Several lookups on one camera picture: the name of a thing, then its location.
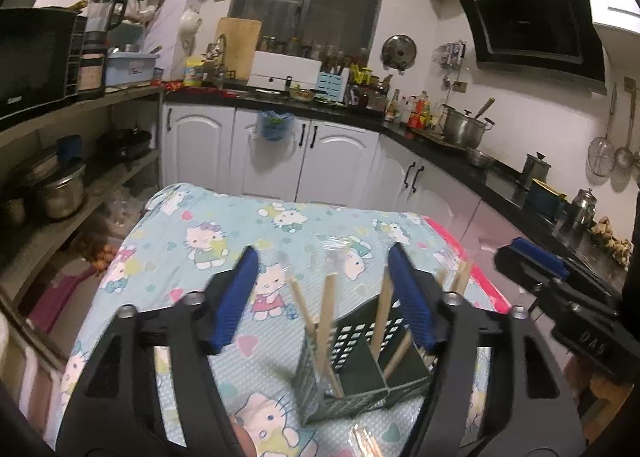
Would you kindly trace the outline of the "steel pot on shelf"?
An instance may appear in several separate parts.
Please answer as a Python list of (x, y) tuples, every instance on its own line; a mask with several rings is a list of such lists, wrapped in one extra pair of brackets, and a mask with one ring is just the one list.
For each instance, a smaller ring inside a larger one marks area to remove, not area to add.
[(79, 210), (85, 200), (85, 172), (85, 162), (70, 163), (38, 186), (38, 198), (47, 218), (63, 220)]

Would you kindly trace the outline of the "black range hood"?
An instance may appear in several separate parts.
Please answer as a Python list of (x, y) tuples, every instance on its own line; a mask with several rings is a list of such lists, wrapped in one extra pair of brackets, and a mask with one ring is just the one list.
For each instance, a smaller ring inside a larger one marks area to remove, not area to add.
[(589, 0), (458, 0), (477, 68), (525, 73), (604, 95), (603, 45)]

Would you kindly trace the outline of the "hello kitty tablecloth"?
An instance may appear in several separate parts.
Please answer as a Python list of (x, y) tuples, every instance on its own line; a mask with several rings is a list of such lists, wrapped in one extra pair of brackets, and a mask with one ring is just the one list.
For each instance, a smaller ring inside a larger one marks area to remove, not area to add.
[(398, 455), (439, 356), (436, 310), (510, 305), (431, 217), (155, 194), (100, 282), (61, 382), (61, 456)]

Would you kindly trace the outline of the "steel kettle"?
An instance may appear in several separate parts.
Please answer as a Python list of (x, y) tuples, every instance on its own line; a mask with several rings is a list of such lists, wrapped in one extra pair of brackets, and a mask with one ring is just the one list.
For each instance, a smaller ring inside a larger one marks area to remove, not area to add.
[(568, 207), (567, 216), (576, 226), (588, 226), (596, 214), (597, 198), (592, 189), (581, 189)]

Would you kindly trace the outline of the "light blue dish tub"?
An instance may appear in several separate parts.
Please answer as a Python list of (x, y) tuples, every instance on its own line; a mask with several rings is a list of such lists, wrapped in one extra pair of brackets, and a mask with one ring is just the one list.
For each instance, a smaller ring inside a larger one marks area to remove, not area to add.
[(115, 52), (107, 56), (105, 86), (118, 87), (150, 82), (157, 54)]

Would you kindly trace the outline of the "blue knife block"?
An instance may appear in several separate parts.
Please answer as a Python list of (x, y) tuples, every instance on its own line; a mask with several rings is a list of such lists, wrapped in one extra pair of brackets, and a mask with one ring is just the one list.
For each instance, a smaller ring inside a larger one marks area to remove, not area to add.
[(320, 72), (316, 82), (316, 90), (326, 96), (331, 102), (343, 102), (349, 72), (344, 70), (341, 74)]

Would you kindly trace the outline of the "steel stock pot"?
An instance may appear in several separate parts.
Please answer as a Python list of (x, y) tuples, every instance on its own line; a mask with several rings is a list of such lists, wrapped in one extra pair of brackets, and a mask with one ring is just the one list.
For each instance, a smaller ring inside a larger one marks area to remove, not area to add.
[(475, 116), (468, 110), (458, 111), (454, 107), (443, 105), (442, 115), (445, 121), (442, 134), (445, 142), (463, 148), (475, 149), (480, 146), (485, 133), (495, 126), (494, 121), (484, 118), (486, 111), (494, 104), (495, 99), (488, 98)]

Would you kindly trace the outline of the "chopsticks compartment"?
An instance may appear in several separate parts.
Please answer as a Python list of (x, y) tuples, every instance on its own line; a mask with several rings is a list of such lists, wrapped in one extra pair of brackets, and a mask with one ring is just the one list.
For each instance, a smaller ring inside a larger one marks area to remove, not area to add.
[(439, 358), (450, 337), (449, 309), (464, 302), (471, 269), (470, 263), (462, 261), (452, 287), (445, 292), (442, 282), (447, 277), (446, 269), (434, 275), (418, 271), (409, 259), (388, 262), (388, 279), (392, 284), (390, 303), (398, 302), (398, 317), (393, 317), (390, 323), (390, 344), (382, 350), (385, 378), (393, 376), (411, 350), (420, 356), (426, 368)]
[(324, 280), (318, 324), (312, 321), (304, 294), (302, 290), (300, 290), (299, 283), (296, 279), (290, 281), (290, 288), (299, 313), (303, 317), (306, 333), (314, 340), (314, 347), (316, 348), (316, 351), (314, 351), (314, 365), (319, 371), (320, 381), (322, 383), (329, 383), (333, 396), (337, 399), (342, 399), (344, 397), (344, 391), (331, 366), (329, 349), (336, 298), (336, 275), (328, 274)]

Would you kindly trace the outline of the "black microwave oven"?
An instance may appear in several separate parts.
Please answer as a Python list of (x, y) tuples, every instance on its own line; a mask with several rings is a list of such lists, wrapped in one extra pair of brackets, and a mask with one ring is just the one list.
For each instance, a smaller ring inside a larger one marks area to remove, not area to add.
[(2, 118), (76, 96), (86, 23), (62, 8), (2, 9)]

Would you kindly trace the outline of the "ginger roots pile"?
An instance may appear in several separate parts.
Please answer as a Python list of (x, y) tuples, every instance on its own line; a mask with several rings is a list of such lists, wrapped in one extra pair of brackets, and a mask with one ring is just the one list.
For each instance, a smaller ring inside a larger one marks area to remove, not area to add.
[(601, 217), (588, 229), (593, 242), (609, 255), (625, 271), (629, 269), (634, 254), (634, 244), (629, 239), (620, 239), (614, 235), (611, 221), (607, 216)]

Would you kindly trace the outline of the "blender with black lid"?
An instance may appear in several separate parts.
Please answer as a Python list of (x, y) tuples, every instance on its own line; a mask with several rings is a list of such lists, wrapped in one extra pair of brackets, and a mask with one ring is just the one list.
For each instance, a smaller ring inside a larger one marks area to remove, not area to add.
[(124, 19), (128, 0), (88, 0), (85, 41), (100, 44)]

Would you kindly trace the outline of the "hanging pot lid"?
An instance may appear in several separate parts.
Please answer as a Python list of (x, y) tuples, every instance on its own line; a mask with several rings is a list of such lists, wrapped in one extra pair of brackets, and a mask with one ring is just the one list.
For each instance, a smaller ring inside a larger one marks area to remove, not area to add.
[(381, 59), (385, 68), (393, 68), (405, 72), (416, 61), (418, 49), (410, 36), (394, 34), (382, 46)]

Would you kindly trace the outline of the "green plastic utensil basket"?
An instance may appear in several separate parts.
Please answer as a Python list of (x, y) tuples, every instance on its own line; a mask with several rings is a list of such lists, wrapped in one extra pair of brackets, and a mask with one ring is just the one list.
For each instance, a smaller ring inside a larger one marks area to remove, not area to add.
[(377, 310), (377, 299), (364, 302), (338, 318), (331, 330), (330, 363), (344, 391), (342, 399), (333, 396), (329, 383), (320, 381), (319, 371), (314, 365), (314, 340), (308, 333), (304, 334), (293, 378), (297, 418), (302, 425), (355, 418), (367, 411), (390, 408), (426, 393), (432, 372), (413, 350), (406, 354), (406, 359), (392, 377), (384, 377), (382, 350), (390, 344), (388, 328), (393, 317), (398, 317), (398, 310), (397, 307), (390, 309), (380, 354), (373, 356), (369, 344)]

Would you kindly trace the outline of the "chopsticks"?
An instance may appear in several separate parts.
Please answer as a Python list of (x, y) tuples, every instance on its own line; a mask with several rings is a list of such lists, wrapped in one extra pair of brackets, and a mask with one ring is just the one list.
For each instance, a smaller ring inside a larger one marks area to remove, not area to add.
[(349, 430), (348, 439), (355, 457), (383, 456), (374, 436), (362, 425), (353, 425)]

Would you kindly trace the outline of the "blue hanging bag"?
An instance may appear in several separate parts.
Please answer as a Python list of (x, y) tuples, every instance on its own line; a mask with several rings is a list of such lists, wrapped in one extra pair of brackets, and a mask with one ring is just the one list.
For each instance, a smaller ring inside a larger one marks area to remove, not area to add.
[(268, 142), (281, 142), (291, 134), (294, 122), (295, 118), (291, 113), (262, 111), (258, 119), (259, 134)]

